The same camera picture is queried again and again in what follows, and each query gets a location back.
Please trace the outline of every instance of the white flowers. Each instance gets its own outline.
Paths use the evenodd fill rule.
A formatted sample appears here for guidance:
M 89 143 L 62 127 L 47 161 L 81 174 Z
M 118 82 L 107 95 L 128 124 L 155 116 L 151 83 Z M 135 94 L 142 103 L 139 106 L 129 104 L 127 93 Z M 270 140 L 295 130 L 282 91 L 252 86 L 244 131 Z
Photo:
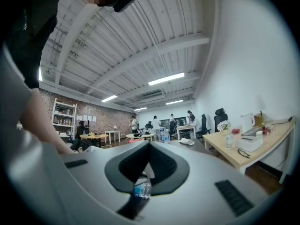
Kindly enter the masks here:
M 217 125 L 217 129 L 218 129 L 219 131 L 223 131 L 223 130 L 228 129 L 230 126 L 231 126 L 231 125 L 230 125 L 229 121 L 228 121 L 228 120 L 225 120 L 225 121 L 223 121 L 223 122 L 220 122 L 220 123 Z

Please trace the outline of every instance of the white wall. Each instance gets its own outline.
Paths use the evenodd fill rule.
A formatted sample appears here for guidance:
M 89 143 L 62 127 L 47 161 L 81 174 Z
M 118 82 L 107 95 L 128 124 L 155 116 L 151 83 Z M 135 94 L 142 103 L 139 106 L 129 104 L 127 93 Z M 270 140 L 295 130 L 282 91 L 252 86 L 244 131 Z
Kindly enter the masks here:
M 217 45 L 205 79 L 199 84 L 194 109 L 208 115 L 224 108 L 233 126 L 240 115 L 258 112 L 261 96 L 269 118 L 300 117 L 299 55 L 284 21 L 267 0 L 221 0 Z M 279 169 L 286 141 L 262 161 Z
M 193 111 L 191 104 L 171 105 L 170 107 L 166 107 L 165 109 L 141 112 L 139 113 L 140 128 L 143 128 L 148 123 L 148 121 L 152 121 L 155 115 L 159 120 L 169 119 L 171 114 L 174 114 L 175 118 L 179 118 L 187 116 L 188 110 Z

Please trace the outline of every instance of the eyeglasses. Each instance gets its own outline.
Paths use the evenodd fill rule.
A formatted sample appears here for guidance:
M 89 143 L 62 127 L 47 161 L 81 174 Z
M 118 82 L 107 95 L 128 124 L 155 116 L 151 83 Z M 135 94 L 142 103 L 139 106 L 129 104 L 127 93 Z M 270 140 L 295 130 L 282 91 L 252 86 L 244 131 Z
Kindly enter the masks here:
M 240 155 L 242 155 L 244 158 L 250 158 L 250 154 L 247 154 L 246 152 L 244 152 L 243 150 L 241 149 L 238 149 L 238 153 Z

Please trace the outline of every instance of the brick wall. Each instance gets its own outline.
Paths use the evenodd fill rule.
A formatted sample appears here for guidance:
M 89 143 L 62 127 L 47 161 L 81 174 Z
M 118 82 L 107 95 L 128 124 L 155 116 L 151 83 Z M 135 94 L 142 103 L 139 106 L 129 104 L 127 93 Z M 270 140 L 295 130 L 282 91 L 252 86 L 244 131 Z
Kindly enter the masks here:
M 72 98 L 64 97 L 52 92 L 48 92 L 46 90 L 40 89 L 40 93 L 42 94 L 42 97 L 45 101 L 49 117 L 52 118 L 52 109 L 54 105 L 55 98 L 57 98 L 58 102 L 62 102 L 65 104 L 77 104 L 77 110 L 76 115 L 83 116 L 83 115 L 90 115 L 90 116 L 96 116 L 97 121 L 92 122 L 90 121 L 90 131 L 91 132 L 102 132 L 113 130 L 113 126 L 117 126 L 117 130 L 120 130 L 121 134 L 130 134 L 131 128 L 128 127 L 130 124 L 130 117 L 132 115 L 135 115 L 130 112 L 124 112 L 115 110 L 112 108 L 107 107 L 101 107 L 94 104 L 89 104 L 81 101 L 77 101 Z M 76 120 L 76 126 L 75 126 L 75 134 L 77 130 L 79 120 Z M 57 130 L 63 131 L 63 127 L 56 127 Z

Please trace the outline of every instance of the fluorescent light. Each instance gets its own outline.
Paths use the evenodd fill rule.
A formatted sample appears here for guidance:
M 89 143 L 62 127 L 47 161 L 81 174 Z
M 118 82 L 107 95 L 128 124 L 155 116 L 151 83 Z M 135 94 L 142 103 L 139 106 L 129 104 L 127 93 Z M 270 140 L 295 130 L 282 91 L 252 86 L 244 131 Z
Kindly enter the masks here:
M 164 77 L 164 78 L 161 78 L 161 79 L 157 79 L 155 81 L 149 82 L 148 84 L 150 86 L 152 86 L 154 84 L 163 83 L 163 82 L 166 82 L 166 81 L 169 81 L 169 80 L 173 80 L 173 79 L 176 79 L 176 78 L 180 78 L 180 77 L 184 77 L 184 73 L 178 73 L 178 74 L 175 74 L 175 75 L 172 75 L 172 76 L 168 76 L 168 77 Z
M 135 111 L 139 111 L 139 110 L 143 110 L 143 109 L 147 109 L 147 108 L 146 107 L 142 107 L 142 108 L 135 109 Z
M 101 102 L 107 102 L 107 101 L 109 101 L 109 100 L 112 100 L 112 99 L 114 99 L 114 98 L 116 98 L 117 96 L 116 95 L 112 95 L 112 96 L 110 96 L 110 97 L 108 97 L 108 98 L 106 98 L 106 99 L 104 99 L 104 100 L 102 100 Z
M 166 105 L 173 104 L 173 103 L 180 103 L 180 102 L 183 102 L 183 100 L 179 100 L 179 101 L 175 101 L 175 102 L 166 103 Z
M 42 74 L 41 74 L 41 66 L 39 66 L 38 79 L 39 79 L 40 81 L 43 81 L 43 79 L 42 79 Z

